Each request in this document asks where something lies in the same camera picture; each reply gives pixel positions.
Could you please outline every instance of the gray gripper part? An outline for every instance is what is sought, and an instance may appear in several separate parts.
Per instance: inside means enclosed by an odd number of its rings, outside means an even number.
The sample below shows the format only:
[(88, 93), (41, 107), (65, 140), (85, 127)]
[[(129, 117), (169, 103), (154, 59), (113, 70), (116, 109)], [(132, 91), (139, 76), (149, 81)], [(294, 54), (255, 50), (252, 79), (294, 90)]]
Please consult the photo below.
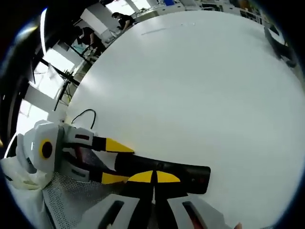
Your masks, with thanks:
[(110, 194), (104, 200), (88, 209), (81, 218), (76, 229), (98, 229), (101, 223), (109, 218), (109, 213), (115, 204), (122, 206), (117, 214), (111, 229), (128, 229), (132, 214), (139, 202), (138, 198), (124, 197), (116, 194)]
[(21, 164), (21, 166), (30, 174), (37, 172), (37, 169), (32, 165), (29, 158), (25, 156), (24, 147), (23, 147), (23, 135), (17, 135), (17, 147), (16, 147), (16, 156)]
[(224, 215), (195, 196), (167, 200), (175, 216), (178, 229), (194, 228), (184, 205), (188, 205), (205, 229), (231, 229), (224, 222)]
[(58, 171), (61, 175), (72, 177), (74, 180), (89, 182), (89, 171), (78, 168), (66, 160), (61, 161), (61, 167)]

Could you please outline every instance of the black object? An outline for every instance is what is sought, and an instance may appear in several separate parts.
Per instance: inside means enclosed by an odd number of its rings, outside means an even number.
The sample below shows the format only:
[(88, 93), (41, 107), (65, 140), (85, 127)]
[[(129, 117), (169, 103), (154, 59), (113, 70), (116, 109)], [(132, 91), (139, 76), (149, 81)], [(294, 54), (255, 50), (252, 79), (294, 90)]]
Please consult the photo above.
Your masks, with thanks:
[(220, 8), (215, 4), (203, 3), (201, 4), (201, 8), (212, 7), (215, 11), (221, 11)]
[(281, 59), (282, 56), (281, 56), (278, 42), (271, 36), (270, 31), (266, 27), (264, 27), (264, 32), (265, 32), (265, 36), (266, 36), (267, 40), (269, 41), (270, 45), (272, 46), (272, 48), (274, 50), (277, 58)]
[(99, 3), (103, 6), (106, 6), (109, 3), (112, 3), (114, 0), (99, 0)]
[(122, 196), (139, 198), (139, 202), (132, 214), (128, 228), (147, 228), (149, 218), (151, 216), (151, 205), (153, 199), (154, 183), (127, 181), (124, 185)]
[(274, 25), (271, 25), (271, 26), (270, 26), (270, 30), (271, 30), (272, 32), (276, 33), (278, 36), (280, 35), (279, 32), (278, 32), (278, 30), (276, 29), (276, 27), (275, 27)]
[(53, 146), (51, 142), (45, 142), (42, 146), (41, 152), (45, 159), (49, 158), (52, 154)]
[(87, 109), (87, 110), (84, 110), (83, 112), (81, 112), (78, 116), (76, 116), (76, 117), (72, 120), (71, 124), (74, 123), (75, 119), (77, 119), (78, 117), (82, 116), (84, 113), (86, 113), (86, 112), (88, 112), (88, 111), (92, 111), (92, 112), (94, 113), (94, 118), (93, 118), (93, 121), (92, 121), (92, 125), (91, 125), (91, 127), (90, 127), (90, 129), (92, 129), (93, 126), (94, 126), (94, 124), (95, 124), (95, 118), (96, 118), (96, 112), (95, 112), (93, 109)]
[(63, 152), (62, 158), (72, 165), (89, 171), (89, 180), (95, 182), (101, 182), (103, 173), (124, 176), (122, 173), (108, 169), (108, 167), (91, 151), (91, 150), (81, 150), (82, 161), (72, 156), (68, 152)]
[(155, 182), (155, 207), (159, 229), (178, 229), (168, 199), (187, 196), (187, 186), (181, 182)]
[(238, 0), (230, 0), (230, 3), (231, 3), (232, 5), (234, 5), (235, 7), (240, 8), (240, 4), (239, 4), (239, 1), (238, 1)]
[(206, 166), (191, 166), (145, 158), (136, 155), (118, 154), (115, 170), (131, 177), (148, 170), (159, 170), (177, 176), (189, 193), (204, 194), (207, 191), (211, 169)]
[(288, 58), (289, 60), (286, 62), (286, 64), (291, 67), (294, 68), (296, 66), (296, 62), (294, 60), (294, 56), (292, 53), (292, 50), (286, 46), (283, 45), (281, 43), (279, 43), (276, 39), (274, 39), (270, 33), (270, 31), (264, 27), (264, 32), (265, 32), (265, 36), (267, 38), (267, 40), (269, 41), (270, 45), (272, 46), (276, 56), (281, 59), (282, 56)]
[(256, 17), (255, 15), (253, 15), (252, 13), (250, 12), (244, 12), (243, 10), (240, 11), (240, 15), (244, 18), (248, 18), (250, 20), (253, 20), (255, 21), (256, 20)]

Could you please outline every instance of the person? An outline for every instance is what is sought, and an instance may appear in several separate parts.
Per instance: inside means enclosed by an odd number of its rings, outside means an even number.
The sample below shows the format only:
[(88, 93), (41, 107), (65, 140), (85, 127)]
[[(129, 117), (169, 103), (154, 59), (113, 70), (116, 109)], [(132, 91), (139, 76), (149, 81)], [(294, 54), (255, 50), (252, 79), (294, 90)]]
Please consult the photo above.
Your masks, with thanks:
[(120, 26), (118, 26), (118, 28), (122, 32), (125, 32), (126, 30), (131, 28), (133, 26), (133, 24), (135, 23), (135, 20), (131, 16), (121, 14), (118, 12), (113, 13), (112, 17), (119, 21)]
[(85, 44), (88, 47), (82, 52), (84, 54), (90, 47), (96, 48), (96, 55), (99, 56), (102, 52), (106, 50), (105, 45), (102, 43), (101, 39), (94, 33), (94, 30), (90, 27), (80, 28), (75, 26), (76, 33), (78, 35), (78, 44)]

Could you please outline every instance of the yellow marking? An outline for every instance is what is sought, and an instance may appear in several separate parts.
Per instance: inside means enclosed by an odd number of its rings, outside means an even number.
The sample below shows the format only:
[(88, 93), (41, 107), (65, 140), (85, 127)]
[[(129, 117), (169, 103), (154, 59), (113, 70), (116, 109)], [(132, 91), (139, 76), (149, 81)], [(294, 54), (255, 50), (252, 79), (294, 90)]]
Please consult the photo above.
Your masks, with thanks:
[(103, 173), (102, 175), (102, 184), (108, 185), (108, 184), (113, 184), (117, 182), (127, 182), (129, 177), (124, 177), (124, 176), (117, 176), (117, 175), (112, 175), (109, 173)]
[(153, 174), (153, 171), (138, 173), (136, 175), (133, 175), (131, 178), (129, 178), (128, 181), (150, 183), (152, 180), (152, 174)]
[(180, 179), (173, 174), (157, 171), (158, 183), (180, 182)]
[(106, 138), (106, 151), (134, 153), (132, 149), (123, 146), (122, 144), (112, 140), (111, 138)]
[(46, 138), (46, 139), (43, 139), (43, 140), (41, 141), (40, 146), (39, 146), (39, 154), (40, 154), (40, 156), (41, 156), (43, 159), (45, 159), (45, 160), (49, 159), (49, 158), (45, 158), (44, 155), (43, 155), (43, 153), (42, 153), (42, 147), (43, 147), (43, 145), (44, 145), (46, 142), (50, 142), (50, 143), (51, 143), (51, 141), (50, 141), (49, 139)]

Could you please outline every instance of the desk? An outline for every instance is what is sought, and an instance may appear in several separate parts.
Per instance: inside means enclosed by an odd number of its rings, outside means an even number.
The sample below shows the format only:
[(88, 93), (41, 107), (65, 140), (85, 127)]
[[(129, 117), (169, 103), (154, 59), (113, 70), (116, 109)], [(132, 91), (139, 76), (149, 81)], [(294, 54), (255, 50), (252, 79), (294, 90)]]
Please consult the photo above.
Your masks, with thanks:
[[(68, 108), (159, 160), (209, 166), (201, 198), (229, 226), (274, 224), (304, 168), (305, 95), (262, 25), (215, 11), (139, 23), (88, 71)], [(89, 128), (88, 113), (75, 122)]]

